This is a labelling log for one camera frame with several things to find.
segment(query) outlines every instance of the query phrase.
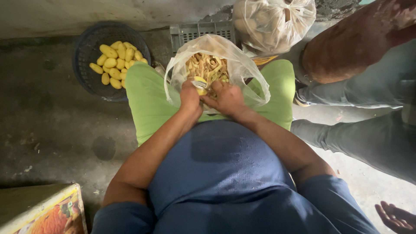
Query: plastic bag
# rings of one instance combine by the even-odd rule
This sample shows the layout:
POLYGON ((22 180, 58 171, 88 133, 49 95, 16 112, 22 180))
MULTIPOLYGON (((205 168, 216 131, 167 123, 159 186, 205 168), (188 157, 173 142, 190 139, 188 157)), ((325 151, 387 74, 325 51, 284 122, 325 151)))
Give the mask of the plastic bag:
MULTIPOLYGON (((256 64, 231 41, 218 35, 206 34, 191 40, 179 48, 176 56, 171 58, 166 68, 166 71, 170 71, 173 68, 170 84, 168 84, 168 73, 165 74, 164 82, 166 99, 173 106, 179 107, 181 105, 179 93, 182 83, 187 79, 185 63, 192 55, 199 52, 227 59, 229 81, 231 84, 240 87, 247 106, 258 107, 269 102, 269 85, 256 64), (260 84, 261 97, 245 84, 245 79, 250 77, 256 79, 260 84)), ((215 109, 208 109, 204 113, 215 114, 218 112, 215 109)))
POLYGON ((316 18, 314 0, 237 0, 233 21, 242 41, 258 50, 284 53, 298 43, 316 18))

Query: sneaker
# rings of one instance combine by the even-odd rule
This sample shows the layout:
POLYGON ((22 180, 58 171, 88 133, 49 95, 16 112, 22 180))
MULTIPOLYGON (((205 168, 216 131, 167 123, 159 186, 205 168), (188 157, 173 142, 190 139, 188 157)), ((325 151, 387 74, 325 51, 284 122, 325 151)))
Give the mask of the sneaker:
POLYGON ((306 104, 304 101, 301 101, 299 98, 299 90, 302 88, 308 87, 304 83, 300 82, 297 78, 295 78, 295 101, 301 107, 308 107, 309 105, 306 104))

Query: blue plastic basket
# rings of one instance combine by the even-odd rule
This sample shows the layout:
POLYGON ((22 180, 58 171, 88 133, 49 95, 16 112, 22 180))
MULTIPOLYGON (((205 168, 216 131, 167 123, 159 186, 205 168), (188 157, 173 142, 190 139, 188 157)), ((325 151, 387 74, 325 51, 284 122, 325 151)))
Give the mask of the blue plastic basket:
POLYGON ((72 68, 80 85, 90 94, 109 102, 127 101, 125 89, 114 89, 101 83, 101 75, 89 64, 97 63, 101 56, 100 45, 111 45, 116 41, 129 42, 139 50, 149 65, 149 49, 140 34, 119 22, 99 22, 85 30, 75 44, 72 68))

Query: concrete floor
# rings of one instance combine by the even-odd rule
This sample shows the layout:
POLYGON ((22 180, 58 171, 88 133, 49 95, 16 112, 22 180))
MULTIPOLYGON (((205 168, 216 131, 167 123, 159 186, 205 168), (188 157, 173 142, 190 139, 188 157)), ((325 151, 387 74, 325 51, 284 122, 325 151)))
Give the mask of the concrete floor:
MULTIPOLYGON (((154 59, 166 66, 171 56, 169 31, 146 32, 143 37, 154 59)), ((35 41, 2 49, 0 188, 79 183, 90 222, 108 183, 137 142, 127 102, 97 99, 78 84, 71 64, 73 42, 74 38, 35 41)), ((295 118, 325 124, 337 123, 340 116, 341 122, 355 122, 388 111, 293 106, 295 118)), ((353 196, 381 233, 392 232, 374 210, 380 200, 416 213, 412 201, 415 186, 343 154, 315 150, 340 171, 339 177, 348 182, 353 196)))

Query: blue t-shirt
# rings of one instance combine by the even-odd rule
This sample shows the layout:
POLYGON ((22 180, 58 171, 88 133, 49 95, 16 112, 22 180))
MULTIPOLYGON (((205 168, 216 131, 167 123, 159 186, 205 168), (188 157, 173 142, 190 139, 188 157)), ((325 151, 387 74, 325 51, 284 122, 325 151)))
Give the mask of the blue t-shirt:
POLYGON ((149 186, 153 209, 100 209, 93 234, 378 233, 344 180, 320 175, 295 188, 276 154, 240 124, 198 124, 170 150, 149 186))

